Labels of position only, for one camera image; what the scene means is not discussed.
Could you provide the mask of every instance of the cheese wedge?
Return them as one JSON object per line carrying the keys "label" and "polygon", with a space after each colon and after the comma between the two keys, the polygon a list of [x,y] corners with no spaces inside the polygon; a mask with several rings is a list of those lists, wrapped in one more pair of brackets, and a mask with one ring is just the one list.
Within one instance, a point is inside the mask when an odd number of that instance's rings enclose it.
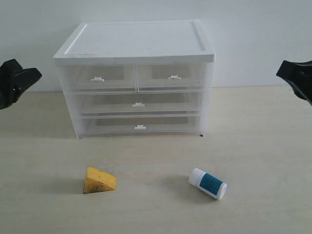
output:
{"label": "cheese wedge", "polygon": [[115,190],[116,187],[115,176],[102,172],[94,167],[88,167],[83,188],[84,194],[112,191]]}

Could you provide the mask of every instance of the plastic drawer organizer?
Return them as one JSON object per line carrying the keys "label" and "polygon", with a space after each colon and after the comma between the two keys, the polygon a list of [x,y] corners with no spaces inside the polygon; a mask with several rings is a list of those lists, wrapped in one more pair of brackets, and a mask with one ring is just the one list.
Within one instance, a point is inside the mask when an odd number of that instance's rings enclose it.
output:
{"label": "plastic drawer organizer", "polygon": [[198,20],[82,23],[54,61],[78,138],[207,131],[215,53]]}

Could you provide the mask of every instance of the drawer handle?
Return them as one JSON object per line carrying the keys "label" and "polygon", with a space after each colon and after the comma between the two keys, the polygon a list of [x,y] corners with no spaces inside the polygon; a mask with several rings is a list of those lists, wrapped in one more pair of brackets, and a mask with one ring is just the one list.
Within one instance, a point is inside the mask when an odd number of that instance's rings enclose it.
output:
{"label": "drawer handle", "polygon": [[136,102],[135,104],[132,105],[133,107],[145,107],[144,104],[142,104],[142,102]]}
{"label": "drawer handle", "polygon": [[138,125],[135,127],[136,130],[146,129],[144,125]]}
{"label": "drawer handle", "polygon": [[102,79],[102,77],[94,77],[93,79],[91,79],[91,81],[102,81],[102,82],[104,82],[104,79]]}
{"label": "drawer handle", "polygon": [[181,77],[177,75],[174,75],[174,76],[171,75],[170,77],[168,77],[168,79],[181,80]]}

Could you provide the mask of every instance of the large drawer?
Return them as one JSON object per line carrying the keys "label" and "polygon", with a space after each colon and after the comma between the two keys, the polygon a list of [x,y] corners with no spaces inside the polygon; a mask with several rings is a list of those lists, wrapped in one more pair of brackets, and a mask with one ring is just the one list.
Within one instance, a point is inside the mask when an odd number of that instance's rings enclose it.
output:
{"label": "large drawer", "polygon": [[136,91],[134,66],[58,66],[65,91]]}
{"label": "large drawer", "polygon": [[200,132],[197,116],[73,119],[77,137],[126,133]]}
{"label": "large drawer", "polygon": [[200,111],[208,92],[156,94],[65,94],[73,116],[135,115]]}
{"label": "large drawer", "polygon": [[138,65],[138,89],[203,90],[212,68],[212,63]]}

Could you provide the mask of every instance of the cabinet top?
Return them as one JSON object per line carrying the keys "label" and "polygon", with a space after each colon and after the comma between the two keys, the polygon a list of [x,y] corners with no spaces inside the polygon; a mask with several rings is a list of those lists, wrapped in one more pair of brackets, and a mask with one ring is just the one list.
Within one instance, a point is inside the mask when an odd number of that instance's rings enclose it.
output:
{"label": "cabinet top", "polygon": [[201,22],[81,23],[54,55],[57,65],[213,62]]}

